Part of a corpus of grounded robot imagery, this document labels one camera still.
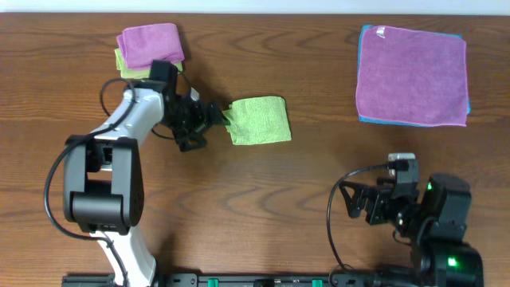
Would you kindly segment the green microfiber cloth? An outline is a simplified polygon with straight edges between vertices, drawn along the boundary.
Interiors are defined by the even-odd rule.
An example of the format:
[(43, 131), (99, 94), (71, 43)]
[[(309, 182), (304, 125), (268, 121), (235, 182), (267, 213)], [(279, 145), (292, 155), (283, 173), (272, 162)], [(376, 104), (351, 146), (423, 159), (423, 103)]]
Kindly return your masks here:
[(273, 144), (290, 141), (286, 103), (280, 96), (235, 100), (222, 112), (233, 145)]

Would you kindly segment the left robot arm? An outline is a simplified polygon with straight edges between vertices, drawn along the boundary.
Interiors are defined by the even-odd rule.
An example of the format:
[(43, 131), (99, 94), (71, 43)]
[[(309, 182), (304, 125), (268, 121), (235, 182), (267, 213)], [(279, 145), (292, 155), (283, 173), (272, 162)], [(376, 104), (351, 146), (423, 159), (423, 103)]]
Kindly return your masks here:
[(125, 80), (118, 108), (97, 129), (70, 136), (56, 163), (64, 166), (63, 207), (76, 223), (78, 238), (98, 242), (114, 269), (98, 286), (155, 286), (155, 258), (138, 227), (144, 189), (139, 148), (161, 124), (182, 152), (206, 146), (205, 132), (228, 120), (214, 103), (189, 87), (177, 93), (179, 69), (154, 60), (148, 77)]

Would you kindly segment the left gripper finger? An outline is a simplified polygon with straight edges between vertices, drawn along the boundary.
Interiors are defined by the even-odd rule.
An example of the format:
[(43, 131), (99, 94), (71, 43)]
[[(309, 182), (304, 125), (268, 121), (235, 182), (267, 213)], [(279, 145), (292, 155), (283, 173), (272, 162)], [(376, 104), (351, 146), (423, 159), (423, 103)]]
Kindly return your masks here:
[(178, 138), (178, 147), (181, 152), (193, 151), (205, 147), (207, 141), (202, 134), (192, 133)]
[(223, 114), (221, 108), (214, 102), (208, 103), (206, 106), (206, 115), (210, 125), (230, 125), (230, 121)]

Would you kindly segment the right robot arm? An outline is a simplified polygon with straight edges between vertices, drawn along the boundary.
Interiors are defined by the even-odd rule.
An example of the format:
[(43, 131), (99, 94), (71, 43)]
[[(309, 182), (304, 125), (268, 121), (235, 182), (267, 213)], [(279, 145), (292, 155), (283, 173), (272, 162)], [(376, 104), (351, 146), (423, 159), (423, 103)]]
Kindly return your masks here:
[(464, 242), (472, 201), (470, 185), (455, 175), (434, 173), (425, 192), (418, 190), (419, 163), (412, 154), (390, 154), (382, 169), (389, 177), (372, 186), (341, 177), (331, 189), (340, 191), (350, 218), (365, 212), (375, 226), (394, 226), (396, 242), (411, 248), (412, 266), (355, 270), (340, 262), (340, 273), (330, 273), (334, 286), (465, 286), (482, 287), (480, 254)]

